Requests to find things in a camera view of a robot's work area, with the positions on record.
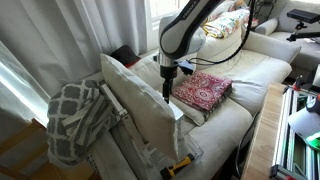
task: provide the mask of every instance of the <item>white pillow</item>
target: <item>white pillow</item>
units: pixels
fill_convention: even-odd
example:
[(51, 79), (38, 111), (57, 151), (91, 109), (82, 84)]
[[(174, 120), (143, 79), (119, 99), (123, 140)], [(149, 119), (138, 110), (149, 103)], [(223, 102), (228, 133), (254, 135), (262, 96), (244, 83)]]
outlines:
[(153, 60), (153, 56), (157, 54), (154, 53), (142, 58), (128, 68), (153, 89), (159, 89), (164, 82), (164, 79), (160, 76), (160, 64)]
[(206, 118), (201, 111), (194, 109), (194, 108), (190, 107), (189, 105), (179, 101), (174, 96), (170, 96), (170, 101), (173, 104), (175, 104), (177, 107), (179, 107), (180, 110), (186, 116), (188, 116), (197, 126), (202, 126), (205, 123)]
[(132, 116), (137, 129), (154, 147), (178, 160), (174, 114), (158, 92), (119, 61), (101, 54), (102, 73), (118, 101)]

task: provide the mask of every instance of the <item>window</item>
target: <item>window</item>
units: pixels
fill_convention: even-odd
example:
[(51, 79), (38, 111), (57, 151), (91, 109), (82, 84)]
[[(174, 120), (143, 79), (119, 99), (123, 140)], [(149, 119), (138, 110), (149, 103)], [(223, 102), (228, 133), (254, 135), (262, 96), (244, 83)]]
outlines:
[(152, 19), (181, 10), (189, 0), (150, 0)]
[(158, 29), (161, 18), (178, 13), (189, 0), (145, 0), (148, 50), (159, 47)]

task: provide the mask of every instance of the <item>black cable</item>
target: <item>black cable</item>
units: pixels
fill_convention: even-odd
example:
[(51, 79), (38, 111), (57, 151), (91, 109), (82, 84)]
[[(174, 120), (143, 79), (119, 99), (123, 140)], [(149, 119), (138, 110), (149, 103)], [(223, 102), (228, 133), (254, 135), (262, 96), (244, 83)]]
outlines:
[[(248, 36), (250, 34), (250, 29), (251, 29), (251, 25), (252, 25), (252, 20), (253, 20), (253, 14), (254, 14), (254, 6), (255, 6), (255, 0), (252, 0), (252, 3), (250, 4), (250, 15), (249, 15), (249, 21), (248, 21), (248, 26), (247, 26), (247, 31), (246, 31), (246, 34), (243, 38), (243, 41), (241, 42), (240, 46), (238, 47), (238, 49), (231, 55), (229, 56), (228, 58), (224, 59), (224, 60), (221, 60), (221, 61), (218, 61), (218, 62), (212, 62), (210, 60), (207, 60), (207, 59), (202, 59), (202, 58), (191, 58), (189, 60), (187, 60), (190, 64), (197, 64), (197, 65), (204, 65), (204, 66), (212, 66), (212, 65), (216, 65), (216, 64), (221, 64), (221, 63), (224, 63), (226, 61), (229, 61), (230, 59), (232, 59), (234, 56), (236, 56), (240, 50), (242, 49), (242, 47), (244, 46), (244, 44), (246, 43), (247, 39), (248, 39)], [(206, 64), (203, 64), (203, 63), (198, 63), (198, 62), (192, 62), (192, 60), (201, 60), (201, 61), (204, 61), (204, 62), (207, 62)]]
[(256, 122), (256, 119), (257, 119), (257, 116), (260, 114), (260, 112), (257, 112), (254, 117), (253, 117), (253, 121), (250, 125), (250, 127), (247, 129), (246, 133), (244, 134), (243, 138), (241, 139), (239, 145), (238, 145), (238, 149), (237, 149), (237, 154), (236, 154), (236, 159), (235, 159), (235, 168), (236, 168), (236, 173), (238, 175), (238, 177), (240, 178), (241, 177), (241, 173), (239, 171), (239, 165), (238, 165), (238, 161), (239, 161), (239, 156), (240, 156), (240, 151), (241, 151), (241, 146), (242, 146), (242, 143), (243, 143), (243, 140), (244, 138), (248, 135), (249, 131), (251, 130), (251, 128), (253, 127), (253, 125), (255, 124)]

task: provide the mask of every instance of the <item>sofa cushion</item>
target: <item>sofa cushion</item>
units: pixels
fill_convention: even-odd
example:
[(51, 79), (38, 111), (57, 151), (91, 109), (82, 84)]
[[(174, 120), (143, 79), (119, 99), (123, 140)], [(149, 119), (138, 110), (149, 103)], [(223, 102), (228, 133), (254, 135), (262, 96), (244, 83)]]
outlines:
[(237, 147), (251, 122), (250, 113), (227, 98), (203, 126), (189, 132), (204, 153), (201, 162), (185, 171), (181, 179), (211, 179)]
[(104, 79), (141, 135), (162, 153), (178, 160), (177, 127), (169, 105), (119, 61), (104, 54), (100, 57)]
[(254, 30), (254, 32), (269, 36), (278, 27), (279, 20), (277, 17), (269, 19), (268, 21), (260, 24)]
[(262, 106), (269, 83), (282, 83), (291, 72), (291, 67), (285, 61), (242, 50), (230, 61), (202, 71), (232, 79), (230, 98), (254, 115)]
[[(234, 33), (224, 39), (207, 37), (205, 45), (197, 54), (197, 58), (221, 61), (235, 52), (241, 42), (241, 28), (238, 28)], [(207, 68), (207, 66), (197, 65), (197, 70), (204, 68)]]
[[(269, 37), (287, 41), (286, 38), (290, 35), (289, 32), (274, 32)], [(291, 63), (293, 72), (290, 77), (296, 78), (302, 75), (303, 81), (306, 82), (309, 73), (320, 64), (320, 44), (309, 39), (297, 39), (291, 43), (301, 46), (301, 51)]]
[(123, 45), (110, 54), (111, 57), (121, 62), (126, 67), (130, 67), (141, 58), (138, 57), (128, 45)]

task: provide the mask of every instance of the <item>wooden floor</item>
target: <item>wooden floor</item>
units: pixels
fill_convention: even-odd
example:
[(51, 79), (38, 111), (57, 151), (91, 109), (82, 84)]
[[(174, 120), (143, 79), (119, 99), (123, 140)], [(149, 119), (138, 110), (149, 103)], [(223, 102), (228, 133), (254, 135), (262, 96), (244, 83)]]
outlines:
[(86, 161), (73, 169), (61, 169), (50, 163), (45, 164), (30, 177), (32, 180), (101, 180)]

